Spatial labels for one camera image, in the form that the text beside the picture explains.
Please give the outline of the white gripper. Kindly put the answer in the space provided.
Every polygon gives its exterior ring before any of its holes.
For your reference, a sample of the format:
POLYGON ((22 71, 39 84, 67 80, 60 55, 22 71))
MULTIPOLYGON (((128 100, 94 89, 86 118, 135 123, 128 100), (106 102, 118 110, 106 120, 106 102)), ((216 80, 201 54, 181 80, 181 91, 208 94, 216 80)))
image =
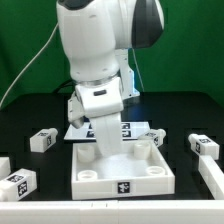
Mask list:
POLYGON ((84 118, 88 118, 99 151, 108 157, 122 151, 123 108, 119 78, 96 86, 78 84, 68 100, 68 121, 75 128, 81 128, 84 118))

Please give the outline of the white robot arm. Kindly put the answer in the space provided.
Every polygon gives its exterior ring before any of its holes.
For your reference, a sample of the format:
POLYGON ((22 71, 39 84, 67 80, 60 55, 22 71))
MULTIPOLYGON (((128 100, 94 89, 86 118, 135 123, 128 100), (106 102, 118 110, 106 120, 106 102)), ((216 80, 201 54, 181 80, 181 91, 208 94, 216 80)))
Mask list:
POLYGON ((152 46, 164 30, 159 0, 57 0, 62 46, 76 82, 69 122, 88 119, 104 156, 122 151, 121 65, 116 52, 152 46))

